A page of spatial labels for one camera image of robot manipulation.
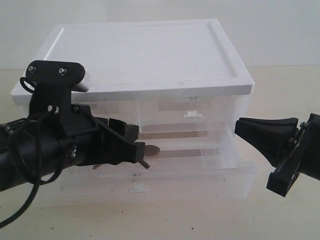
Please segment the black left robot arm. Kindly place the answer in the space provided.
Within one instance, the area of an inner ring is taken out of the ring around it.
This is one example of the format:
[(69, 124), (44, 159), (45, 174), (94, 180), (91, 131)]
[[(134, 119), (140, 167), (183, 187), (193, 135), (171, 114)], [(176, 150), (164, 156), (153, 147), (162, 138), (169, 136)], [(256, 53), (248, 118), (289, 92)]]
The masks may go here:
[(77, 166), (144, 164), (139, 128), (118, 119), (95, 117), (88, 105), (72, 105), (66, 122), (52, 111), (0, 127), (0, 189), (25, 183), (45, 185)]

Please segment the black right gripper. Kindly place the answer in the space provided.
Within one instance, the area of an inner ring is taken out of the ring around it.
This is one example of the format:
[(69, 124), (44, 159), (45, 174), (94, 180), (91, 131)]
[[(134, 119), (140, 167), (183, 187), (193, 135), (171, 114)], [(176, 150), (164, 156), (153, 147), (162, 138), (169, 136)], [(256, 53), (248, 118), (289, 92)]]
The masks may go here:
[[(286, 197), (300, 173), (320, 179), (320, 116), (309, 115), (298, 130), (296, 117), (256, 119), (241, 117), (234, 133), (257, 149), (275, 167), (266, 188)], [(296, 144), (290, 142), (297, 132)]]

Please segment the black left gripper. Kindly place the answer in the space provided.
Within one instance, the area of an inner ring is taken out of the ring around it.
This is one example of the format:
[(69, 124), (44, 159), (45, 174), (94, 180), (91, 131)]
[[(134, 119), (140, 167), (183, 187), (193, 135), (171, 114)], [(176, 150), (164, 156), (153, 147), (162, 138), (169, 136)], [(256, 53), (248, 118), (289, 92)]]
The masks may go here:
[(89, 105), (72, 104), (67, 113), (54, 115), (62, 167), (140, 163), (145, 143), (138, 142), (140, 128), (114, 118), (95, 117)]

